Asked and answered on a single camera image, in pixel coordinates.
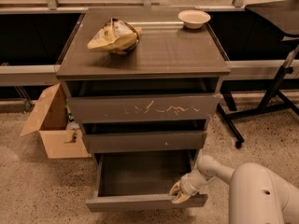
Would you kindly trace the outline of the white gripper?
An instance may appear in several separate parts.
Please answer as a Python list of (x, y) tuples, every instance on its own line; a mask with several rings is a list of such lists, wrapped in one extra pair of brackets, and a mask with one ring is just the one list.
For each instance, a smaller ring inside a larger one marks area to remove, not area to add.
[(169, 194), (176, 196), (172, 203), (184, 203), (190, 196), (194, 196), (199, 192), (201, 186), (207, 182), (207, 177), (199, 171), (192, 171), (184, 175), (180, 182), (176, 182), (170, 189)]

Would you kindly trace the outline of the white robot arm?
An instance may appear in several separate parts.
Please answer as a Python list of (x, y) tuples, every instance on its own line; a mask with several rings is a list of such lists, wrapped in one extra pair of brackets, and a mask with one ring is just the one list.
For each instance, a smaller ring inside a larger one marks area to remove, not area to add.
[(201, 155), (170, 189), (172, 202), (189, 200), (216, 178), (229, 185), (229, 224), (299, 224), (299, 188), (256, 163), (233, 169)]

